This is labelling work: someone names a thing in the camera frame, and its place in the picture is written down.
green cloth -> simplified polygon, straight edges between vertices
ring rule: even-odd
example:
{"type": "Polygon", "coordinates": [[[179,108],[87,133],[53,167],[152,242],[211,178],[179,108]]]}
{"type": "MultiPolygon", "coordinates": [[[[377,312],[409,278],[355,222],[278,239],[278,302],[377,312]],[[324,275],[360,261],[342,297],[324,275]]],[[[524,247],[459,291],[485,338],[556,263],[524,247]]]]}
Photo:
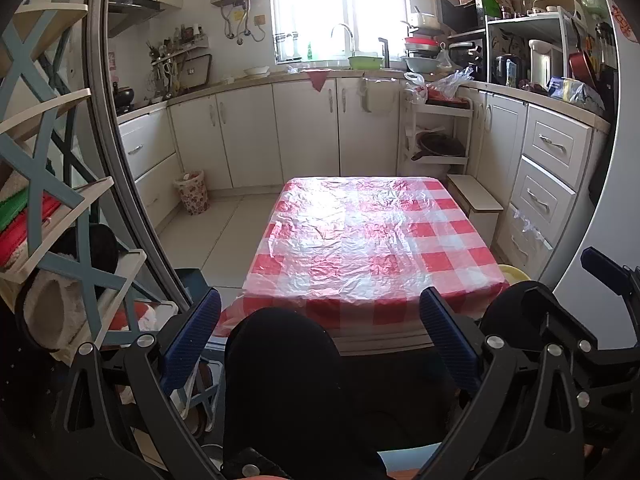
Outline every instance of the green cloth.
{"type": "Polygon", "coordinates": [[[20,211],[27,207],[28,198],[29,186],[0,203],[0,232],[4,231],[20,211]]]}

window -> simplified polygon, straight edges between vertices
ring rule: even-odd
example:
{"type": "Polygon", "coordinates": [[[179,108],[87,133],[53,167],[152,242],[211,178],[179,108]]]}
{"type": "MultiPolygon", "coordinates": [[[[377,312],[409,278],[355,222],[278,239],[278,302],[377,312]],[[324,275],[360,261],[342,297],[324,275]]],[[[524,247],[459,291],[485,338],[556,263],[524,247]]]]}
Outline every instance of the window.
{"type": "Polygon", "coordinates": [[[382,55],[378,38],[389,41],[392,58],[404,55],[408,0],[271,0],[273,6],[276,60],[300,58],[306,61],[343,59],[350,56],[350,40],[343,27],[354,35],[356,51],[382,55]]]}

drawer handle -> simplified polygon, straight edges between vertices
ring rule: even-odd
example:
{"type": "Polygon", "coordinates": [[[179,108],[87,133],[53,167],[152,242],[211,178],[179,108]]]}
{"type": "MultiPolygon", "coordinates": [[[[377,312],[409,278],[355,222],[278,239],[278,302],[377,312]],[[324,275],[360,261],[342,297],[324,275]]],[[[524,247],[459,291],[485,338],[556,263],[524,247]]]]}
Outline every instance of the drawer handle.
{"type": "Polygon", "coordinates": [[[527,251],[523,251],[520,246],[518,245],[516,239],[511,236],[511,241],[513,243],[513,245],[515,245],[516,249],[519,250],[522,254],[524,254],[524,258],[525,258],[525,263],[527,263],[529,261],[529,253],[527,253],[527,251]]]}
{"type": "Polygon", "coordinates": [[[531,197],[531,199],[540,204],[543,208],[545,208],[546,212],[549,213],[551,212],[551,209],[549,209],[549,204],[545,204],[544,202],[542,202],[537,196],[535,196],[530,189],[527,189],[527,194],[531,197]]]}
{"type": "Polygon", "coordinates": [[[556,148],[560,148],[563,152],[566,153],[566,148],[562,144],[553,142],[551,139],[549,139],[548,137],[545,137],[542,134],[538,134],[538,137],[540,137],[540,140],[542,140],[542,142],[544,142],[545,144],[548,144],[549,146],[555,146],[556,148]]]}

green basin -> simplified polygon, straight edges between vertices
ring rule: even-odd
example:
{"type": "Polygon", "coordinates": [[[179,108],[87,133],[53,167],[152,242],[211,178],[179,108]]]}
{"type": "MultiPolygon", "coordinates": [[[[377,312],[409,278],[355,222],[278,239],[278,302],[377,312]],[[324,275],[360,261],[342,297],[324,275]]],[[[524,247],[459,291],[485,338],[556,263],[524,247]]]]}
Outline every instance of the green basin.
{"type": "Polygon", "coordinates": [[[349,65],[354,70],[378,70],[382,61],[381,57],[353,56],[349,58],[349,65]]]}

microwave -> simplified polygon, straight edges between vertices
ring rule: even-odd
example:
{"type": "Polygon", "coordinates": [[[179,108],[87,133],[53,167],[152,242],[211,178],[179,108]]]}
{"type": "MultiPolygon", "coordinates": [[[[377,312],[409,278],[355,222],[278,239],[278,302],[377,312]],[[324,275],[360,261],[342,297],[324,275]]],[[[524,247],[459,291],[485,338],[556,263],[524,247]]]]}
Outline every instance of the microwave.
{"type": "Polygon", "coordinates": [[[449,0],[436,0],[440,22],[452,28],[457,34],[484,29],[486,20],[495,20],[484,13],[482,0],[472,0],[465,5],[454,5],[449,0]]]}

